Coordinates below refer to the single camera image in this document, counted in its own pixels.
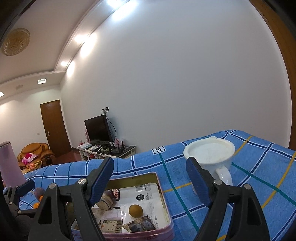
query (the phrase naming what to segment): blue plaid tablecloth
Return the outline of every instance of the blue plaid tablecloth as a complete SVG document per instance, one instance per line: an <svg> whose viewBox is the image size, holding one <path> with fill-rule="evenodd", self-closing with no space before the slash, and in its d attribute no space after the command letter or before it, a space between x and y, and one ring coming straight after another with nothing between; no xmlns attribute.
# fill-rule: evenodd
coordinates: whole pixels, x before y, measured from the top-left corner
<svg viewBox="0 0 296 241"><path fill-rule="evenodd" d="M296 214L296 152L275 143L251 136L238 130L228 130L212 135L163 146L136 154L129 159L114 159L113 178L129 177L156 172L170 215L174 222L174 240L193 240L201 226L207 207L193 193L185 168L184 148L193 141L216 136L231 141L236 148L230 173L233 185L249 183L263 208L272 241L280 240ZM36 187L46 189L52 182L69 185L86 177L102 160L79 161L48 166L25 175L33 179ZM37 202L33 193L20 200L20 208L32 208ZM232 213L227 206L218 241L224 240Z"/></svg>

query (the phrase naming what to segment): pillow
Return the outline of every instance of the pillow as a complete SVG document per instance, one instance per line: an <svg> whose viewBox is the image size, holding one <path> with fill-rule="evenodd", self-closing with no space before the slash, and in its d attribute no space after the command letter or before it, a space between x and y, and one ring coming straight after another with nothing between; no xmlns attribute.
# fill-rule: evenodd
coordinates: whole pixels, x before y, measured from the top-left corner
<svg viewBox="0 0 296 241"><path fill-rule="evenodd" d="M31 163L35 158L37 157L36 154L28 153L25 155L25 157L22 159L22 163L27 165L28 163Z"/></svg>

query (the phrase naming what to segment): white mug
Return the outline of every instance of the white mug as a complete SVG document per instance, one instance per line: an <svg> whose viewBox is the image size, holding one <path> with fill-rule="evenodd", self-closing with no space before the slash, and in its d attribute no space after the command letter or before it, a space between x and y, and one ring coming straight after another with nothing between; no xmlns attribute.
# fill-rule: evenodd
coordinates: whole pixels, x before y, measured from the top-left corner
<svg viewBox="0 0 296 241"><path fill-rule="evenodd" d="M232 142L217 137L198 140L184 149L184 157L194 157L202 169L208 170L214 179L220 179L232 185L229 173L231 157L235 152Z"/></svg>

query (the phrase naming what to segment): crystal ceiling lamp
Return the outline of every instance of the crystal ceiling lamp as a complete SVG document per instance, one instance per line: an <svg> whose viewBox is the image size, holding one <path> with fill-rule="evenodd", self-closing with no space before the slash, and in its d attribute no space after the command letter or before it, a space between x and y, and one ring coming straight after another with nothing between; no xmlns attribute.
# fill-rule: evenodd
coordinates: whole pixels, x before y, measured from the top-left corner
<svg viewBox="0 0 296 241"><path fill-rule="evenodd" d="M30 42L30 33L25 28L12 30L6 37L1 47L6 56L13 56L22 52Z"/></svg>

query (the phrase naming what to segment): screw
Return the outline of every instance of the screw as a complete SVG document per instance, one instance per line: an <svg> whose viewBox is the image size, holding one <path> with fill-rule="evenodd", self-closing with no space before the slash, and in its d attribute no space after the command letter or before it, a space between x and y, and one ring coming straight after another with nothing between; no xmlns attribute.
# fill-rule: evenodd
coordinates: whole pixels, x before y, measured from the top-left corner
<svg viewBox="0 0 296 241"><path fill-rule="evenodd" d="M48 186L50 189L54 189L56 187L56 184L55 183L51 183L49 186Z"/></svg>
<svg viewBox="0 0 296 241"><path fill-rule="evenodd" d="M214 183L217 184L217 185L221 185L222 184L222 181L220 179L215 179L214 180Z"/></svg>
<svg viewBox="0 0 296 241"><path fill-rule="evenodd" d="M79 183L80 185L82 185L82 184L86 183L86 179L85 179L85 178L80 178L80 179L78 180L78 183Z"/></svg>
<svg viewBox="0 0 296 241"><path fill-rule="evenodd" d="M245 187L245 189L248 189L248 190L251 189L251 185L250 184L247 184L247 183L244 185L244 187Z"/></svg>

